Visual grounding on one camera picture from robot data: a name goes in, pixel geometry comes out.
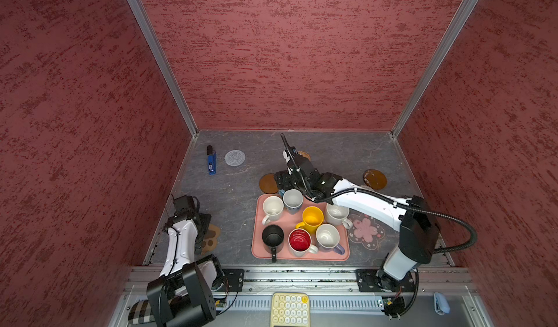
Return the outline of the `brown paw print coaster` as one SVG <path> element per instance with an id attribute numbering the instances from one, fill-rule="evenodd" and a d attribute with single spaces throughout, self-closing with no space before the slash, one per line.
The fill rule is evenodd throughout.
<path id="1" fill-rule="evenodd" d="M 202 241 L 202 254 L 208 254 L 216 249 L 221 230 L 213 224 L 210 224 L 206 235 Z"/>

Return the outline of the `woven tan round coaster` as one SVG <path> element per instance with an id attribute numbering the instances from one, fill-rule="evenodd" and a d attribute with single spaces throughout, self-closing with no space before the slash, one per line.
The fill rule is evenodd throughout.
<path id="1" fill-rule="evenodd" d="M 308 154 L 308 153 L 306 153 L 306 152 L 304 152 L 304 151 L 299 151 L 298 154 L 301 155 L 301 156 L 303 156 L 303 157 L 305 157 L 308 161 L 311 161 L 311 156 L 310 156 L 310 154 Z"/>

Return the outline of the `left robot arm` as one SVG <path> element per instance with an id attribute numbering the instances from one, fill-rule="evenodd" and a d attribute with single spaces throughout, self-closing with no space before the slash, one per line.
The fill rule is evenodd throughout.
<path id="1" fill-rule="evenodd" d="M 167 222 L 169 248 L 159 278 L 147 288 L 157 326 L 204 326 L 217 317 L 212 286 L 225 277 L 214 255 L 196 259 L 198 226 L 193 217 Z"/>

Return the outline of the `glossy amber round coaster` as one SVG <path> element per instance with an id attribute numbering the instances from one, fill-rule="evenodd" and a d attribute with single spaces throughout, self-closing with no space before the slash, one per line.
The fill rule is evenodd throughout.
<path id="1" fill-rule="evenodd" d="M 374 190 L 384 189 L 388 183 L 386 175 L 377 169 L 367 169 L 363 173 L 363 181 Z"/>

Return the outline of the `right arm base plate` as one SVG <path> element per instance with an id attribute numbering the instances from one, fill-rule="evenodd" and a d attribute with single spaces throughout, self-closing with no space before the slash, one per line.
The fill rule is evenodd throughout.
<path id="1" fill-rule="evenodd" d="M 357 269 L 355 271 L 359 292 L 406 293 L 413 292 L 416 285 L 410 272 L 404 279 L 396 280 L 383 270 Z"/>

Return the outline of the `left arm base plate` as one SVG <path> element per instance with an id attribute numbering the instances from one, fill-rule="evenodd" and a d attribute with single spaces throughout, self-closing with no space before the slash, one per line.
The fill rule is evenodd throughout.
<path id="1" fill-rule="evenodd" d="M 219 292 L 242 292 L 244 288 L 245 270 L 238 268 L 224 268 L 224 278 Z"/>

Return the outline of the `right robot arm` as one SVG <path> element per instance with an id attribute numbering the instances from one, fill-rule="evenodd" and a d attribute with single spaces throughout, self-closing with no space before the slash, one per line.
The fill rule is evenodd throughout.
<path id="1" fill-rule="evenodd" d="M 377 272 L 379 286 L 388 289 L 405 279 L 411 270 L 429 264 L 440 234 L 440 226 L 430 215 L 426 201 L 418 196 L 398 199 L 359 187 L 337 174 L 319 173 L 289 163 L 276 172 L 278 189 L 297 189 L 314 203 L 343 206 L 384 223 L 399 232 L 399 243 L 382 262 Z"/>

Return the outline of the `grey round coaster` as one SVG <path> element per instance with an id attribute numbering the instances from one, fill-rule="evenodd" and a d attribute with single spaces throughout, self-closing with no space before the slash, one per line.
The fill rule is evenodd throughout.
<path id="1" fill-rule="evenodd" d="M 240 150 L 232 150 L 225 154 L 225 163 L 230 167 L 239 167 L 246 160 L 246 154 Z"/>

